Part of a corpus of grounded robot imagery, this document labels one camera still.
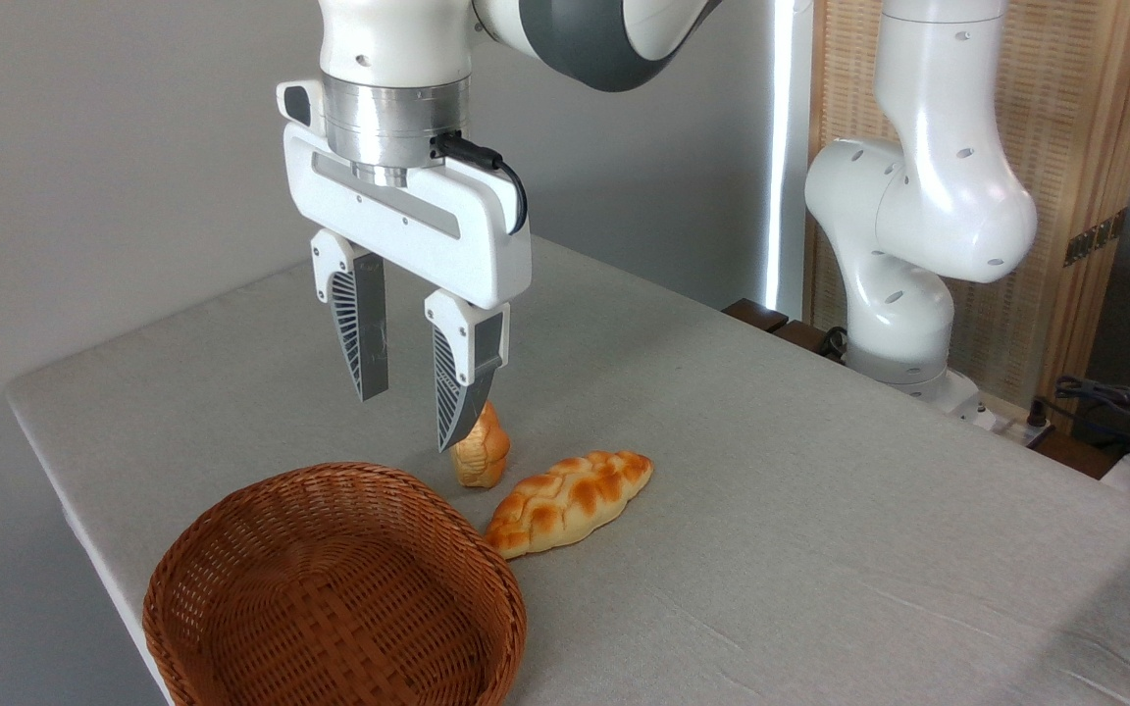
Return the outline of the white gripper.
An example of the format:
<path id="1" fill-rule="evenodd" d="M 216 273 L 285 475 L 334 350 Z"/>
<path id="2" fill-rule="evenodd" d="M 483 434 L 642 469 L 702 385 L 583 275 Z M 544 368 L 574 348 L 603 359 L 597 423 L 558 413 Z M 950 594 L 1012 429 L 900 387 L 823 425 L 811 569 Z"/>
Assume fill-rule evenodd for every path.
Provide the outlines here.
<path id="1" fill-rule="evenodd" d="M 310 242 L 318 299 L 331 310 L 360 399 L 388 389 L 385 259 L 442 287 L 425 310 L 434 326 L 438 450 L 447 451 L 473 429 L 507 363 L 510 305 L 498 305 L 531 282 L 529 229 L 510 230 L 515 184 L 458 160 L 409 169 L 403 188 L 370 184 L 329 148 L 320 82 L 279 84 L 277 104 L 287 120 L 292 200 L 325 227 Z"/>

